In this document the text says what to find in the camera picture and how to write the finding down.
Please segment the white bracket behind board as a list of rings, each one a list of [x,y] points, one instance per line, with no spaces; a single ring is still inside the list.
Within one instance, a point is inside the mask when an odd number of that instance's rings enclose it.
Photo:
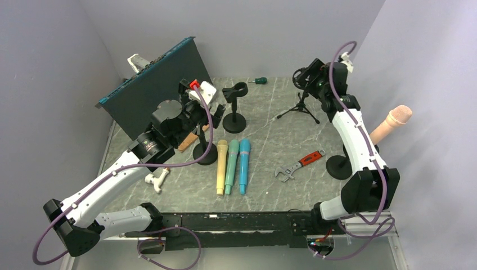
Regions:
[[[127,58],[127,61],[136,74],[140,73],[146,68],[147,65],[151,63],[151,61],[141,57],[138,53],[131,55],[129,58]]]

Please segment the blue microphone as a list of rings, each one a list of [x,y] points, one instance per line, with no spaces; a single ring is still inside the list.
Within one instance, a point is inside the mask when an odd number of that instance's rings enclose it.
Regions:
[[[248,169],[249,169],[249,155],[250,155],[250,141],[248,139],[242,139],[239,145],[240,154],[240,172],[239,172],[239,184],[240,194],[246,194],[248,186]]]

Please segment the pink microphone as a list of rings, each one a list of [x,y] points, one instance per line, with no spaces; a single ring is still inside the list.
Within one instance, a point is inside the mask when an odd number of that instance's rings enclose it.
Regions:
[[[372,144],[377,145],[393,130],[405,125],[410,120],[412,114],[412,110],[406,105],[399,105],[391,109],[383,122],[370,133]]]

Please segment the beige yellow microphone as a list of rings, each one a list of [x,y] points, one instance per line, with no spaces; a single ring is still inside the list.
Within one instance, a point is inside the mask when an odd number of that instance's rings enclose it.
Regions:
[[[217,159],[217,179],[216,179],[216,194],[224,195],[226,163],[228,155],[228,142],[225,139],[217,143],[218,159]]]

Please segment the black tripod shock mount stand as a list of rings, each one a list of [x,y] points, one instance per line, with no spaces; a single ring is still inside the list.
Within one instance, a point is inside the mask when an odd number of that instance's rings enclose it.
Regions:
[[[304,102],[305,98],[307,98],[309,96],[309,92],[307,90],[304,89],[304,86],[302,86],[299,82],[298,82],[298,77],[300,77],[300,75],[305,72],[306,70],[306,67],[301,67],[300,69],[296,70],[293,75],[292,75],[292,82],[293,82],[293,85],[302,90],[303,93],[298,93],[298,97],[299,97],[299,102],[292,108],[288,109],[287,111],[279,114],[276,116],[277,119],[280,119],[282,118],[285,114],[289,113],[289,112],[292,112],[292,111],[295,111],[295,112],[300,112],[300,113],[305,113],[305,114],[308,114],[309,116],[312,117],[312,119],[315,121],[316,124],[319,124],[320,121],[309,111],[309,109],[306,107],[306,104]]]

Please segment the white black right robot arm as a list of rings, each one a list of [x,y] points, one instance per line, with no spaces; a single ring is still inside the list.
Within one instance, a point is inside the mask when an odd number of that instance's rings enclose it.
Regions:
[[[311,229],[324,233],[339,218],[388,209],[400,175],[380,157],[364,126],[357,99],[347,94],[346,64],[324,63],[316,58],[300,71],[293,78],[294,84],[321,102],[345,152],[328,158],[326,169],[329,175],[347,183],[337,197],[316,203],[311,212]]]

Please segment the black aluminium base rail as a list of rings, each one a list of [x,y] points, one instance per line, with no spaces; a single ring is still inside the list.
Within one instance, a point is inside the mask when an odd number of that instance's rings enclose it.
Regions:
[[[56,233],[70,255],[90,251],[101,240],[124,235],[127,238],[162,239],[166,250],[186,248],[235,248],[288,246],[303,248],[306,237],[312,247],[330,251],[333,238],[345,230],[369,237],[374,230],[360,220],[325,221],[308,211],[160,213],[153,205],[101,213],[80,225],[77,218],[65,218]]]

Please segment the white plastic pipe valve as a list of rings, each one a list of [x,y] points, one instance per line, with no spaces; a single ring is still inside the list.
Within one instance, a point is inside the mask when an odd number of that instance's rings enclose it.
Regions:
[[[161,174],[158,177],[156,177],[154,174],[150,173],[147,176],[145,176],[144,181],[147,184],[152,185],[153,188],[154,188],[154,191],[157,194],[159,194],[159,193],[161,193],[161,186],[162,186],[164,180],[166,179],[166,177],[168,176],[169,173],[170,173],[170,169],[169,168],[164,168],[162,170]]]

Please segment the green handled screwdriver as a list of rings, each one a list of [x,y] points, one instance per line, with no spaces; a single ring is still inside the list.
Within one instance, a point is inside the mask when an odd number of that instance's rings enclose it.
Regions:
[[[267,84],[268,79],[266,77],[260,77],[260,78],[255,78],[252,81],[249,81],[249,83],[253,84]]]

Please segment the dark blue leaning board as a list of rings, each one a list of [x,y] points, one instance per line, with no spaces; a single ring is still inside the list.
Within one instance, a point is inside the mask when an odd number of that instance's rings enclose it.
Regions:
[[[183,39],[159,56],[143,71],[101,98],[96,107],[103,108],[134,140],[145,131],[159,103],[179,99],[182,79],[212,82],[194,37]]]

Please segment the teal green microphone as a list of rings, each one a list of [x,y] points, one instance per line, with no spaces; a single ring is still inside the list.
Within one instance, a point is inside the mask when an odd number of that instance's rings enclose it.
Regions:
[[[238,140],[233,139],[228,145],[228,156],[227,156],[227,169],[224,185],[224,193],[226,195],[231,194],[232,186],[235,181],[235,170],[237,164],[237,157],[239,154],[240,143]]]

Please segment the black round base clip stand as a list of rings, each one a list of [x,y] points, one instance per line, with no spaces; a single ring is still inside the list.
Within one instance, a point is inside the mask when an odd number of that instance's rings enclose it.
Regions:
[[[246,119],[237,112],[237,99],[247,95],[248,85],[245,82],[238,82],[231,88],[223,88],[222,93],[227,103],[231,104],[232,110],[222,119],[223,128],[232,134],[240,133],[246,128]]]

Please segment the black round base clamp stand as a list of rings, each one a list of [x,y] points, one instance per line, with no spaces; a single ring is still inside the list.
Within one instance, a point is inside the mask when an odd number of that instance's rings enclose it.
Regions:
[[[218,159],[217,146],[206,140],[202,125],[197,127],[195,134],[198,136],[199,144],[193,148],[193,158],[199,165],[211,165]]]

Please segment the red handled adjustable wrench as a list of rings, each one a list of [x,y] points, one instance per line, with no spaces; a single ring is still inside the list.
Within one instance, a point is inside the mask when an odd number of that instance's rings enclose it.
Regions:
[[[314,151],[306,155],[305,157],[301,158],[297,162],[293,163],[292,165],[278,166],[274,171],[274,176],[277,178],[280,174],[282,174],[284,178],[281,179],[281,182],[287,182],[289,179],[294,179],[293,174],[296,170],[321,159],[325,155],[326,155],[325,150]]]

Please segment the black right round base stand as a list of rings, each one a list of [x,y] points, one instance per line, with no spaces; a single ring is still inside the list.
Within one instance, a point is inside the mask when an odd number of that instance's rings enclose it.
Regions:
[[[352,166],[345,145],[343,155],[334,155],[327,159],[326,170],[332,178],[345,180],[352,176]]]

